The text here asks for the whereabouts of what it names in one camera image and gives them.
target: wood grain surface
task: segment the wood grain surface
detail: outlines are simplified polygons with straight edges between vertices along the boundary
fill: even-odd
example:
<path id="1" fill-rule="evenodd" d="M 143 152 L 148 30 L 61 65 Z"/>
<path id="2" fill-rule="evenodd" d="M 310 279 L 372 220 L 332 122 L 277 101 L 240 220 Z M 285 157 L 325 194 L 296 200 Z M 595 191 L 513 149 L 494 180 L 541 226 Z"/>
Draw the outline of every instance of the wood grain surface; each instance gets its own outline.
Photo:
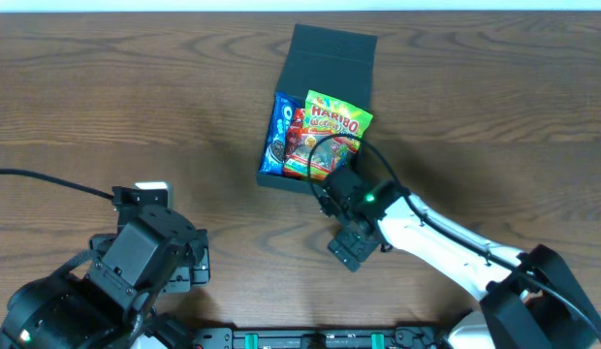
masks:
<path id="1" fill-rule="evenodd" d="M 601 313 L 601 13 L 0 15 L 0 167 L 173 184 L 209 231 L 212 278 L 159 308 L 192 325 L 453 324 L 474 305 L 454 282 L 406 253 L 350 273 L 312 198 L 256 185 L 298 22 L 377 35 L 367 139 L 437 210 L 558 251 Z M 0 323 L 115 221 L 98 198 L 0 176 Z"/>

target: black cable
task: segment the black cable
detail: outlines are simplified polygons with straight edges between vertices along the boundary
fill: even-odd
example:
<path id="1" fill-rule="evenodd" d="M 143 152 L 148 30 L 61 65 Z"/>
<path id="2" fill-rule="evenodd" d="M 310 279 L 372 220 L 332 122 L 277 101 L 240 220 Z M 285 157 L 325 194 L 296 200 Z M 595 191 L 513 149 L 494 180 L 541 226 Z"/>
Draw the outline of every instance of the black cable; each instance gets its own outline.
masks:
<path id="1" fill-rule="evenodd" d="M 65 187 L 68 187 L 71 189 L 79 190 L 81 192 L 85 192 L 88 194 L 93 194 L 93 195 L 99 196 L 103 199 L 113 200 L 113 195 L 105 193 L 103 191 L 100 191 L 100 190 L 97 190 L 94 188 L 90 188 L 90 187 L 86 187 L 84 185 L 76 184 L 76 183 L 70 182 L 68 180 L 56 178 L 54 176 L 35 173 L 33 171 L 18 170 L 18 169 L 0 169 L 0 175 L 22 175 L 22 176 L 26 176 L 26 177 L 30 177 L 30 178 L 44 180 L 44 181 L 58 184 L 61 186 L 65 186 Z"/>
<path id="2" fill-rule="evenodd" d="M 318 196 L 318 193 L 314 189 L 313 183 L 311 182 L 311 157 L 313 156 L 315 150 L 317 149 L 317 147 L 320 144 L 326 142 L 327 140 L 336 138 L 336 137 L 345 137 L 348 139 L 355 140 L 355 141 L 361 143 L 364 147 L 369 148 L 369 150 L 371 150 L 376 155 L 376 157 L 378 157 L 378 159 L 382 162 L 384 167 L 389 172 L 389 175 L 391 175 L 391 177 L 393 178 L 393 181 L 394 181 L 395 185 L 397 186 L 397 188 L 399 189 L 400 193 L 402 194 L 404 200 L 410 206 L 412 211 L 420 218 L 422 224 L 428 224 L 432 229 L 434 229 L 438 234 L 442 235 L 443 237 L 448 238 L 451 241 L 463 246 L 464 248 L 467 248 L 467 249 L 479 254 L 480 256 L 484 257 L 489 262 L 494 262 L 494 263 L 500 265 L 501 267 L 503 267 L 511 272 L 514 272 L 518 277 L 525 279 L 526 281 L 530 282 L 531 284 L 538 287 L 542 291 L 555 297 L 558 301 L 562 302 L 566 307 L 572 309 L 587 324 L 587 326 L 591 328 L 591 330 L 594 332 L 595 336 L 598 338 L 598 340 L 601 343 L 601 331 L 593 324 L 593 322 L 591 322 L 591 319 L 589 319 L 586 316 L 586 314 L 584 314 L 577 306 L 575 306 L 573 303 L 571 303 L 565 297 L 561 296 L 556 290 L 545 285 L 544 283 L 542 283 L 539 280 L 535 279 L 534 277 L 528 275 L 527 273 L 518 270 L 518 268 L 516 266 L 512 265 L 511 263 L 492 255 L 490 253 L 490 251 L 481 250 L 477 246 L 472 245 L 471 243 L 469 243 L 465 240 L 462 240 L 460 238 L 452 236 L 451 234 L 445 232 L 440 226 L 438 226 L 434 222 L 432 222 L 427 217 L 427 214 L 421 213 L 417 209 L 417 207 L 415 205 L 413 205 L 412 201 L 410 200 L 410 195 L 411 195 L 410 190 L 408 188 L 404 187 L 403 185 L 401 185 L 401 183 L 399 182 L 399 178 L 395 174 L 394 169 L 391 167 L 391 165 L 389 164 L 387 159 L 385 159 L 385 157 L 380 153 L 380 151 L 378 151 L 378 149 L 376 149 L 368 141 L 365 141 L 365 140 L 363 140 L 359 137 L 353 136 L 353 135 L 333 134 L 333 135 L 328 135 L 328 136 L 324 137 L 323 139 L 318 141 L 313 146 L 313 148 L 311 148 L 311 151 L 309 152 L 309 156 L 307 157 L 307 180 L 309 182 L 309 187 L 311 188 L 311 193 L 313 193 L 313 196 L 316 198 L 316 200 L 318 201 L 318 203 L 320 205 L 322 204 L 322 202 L 320 201 L 320 197 Z"/>

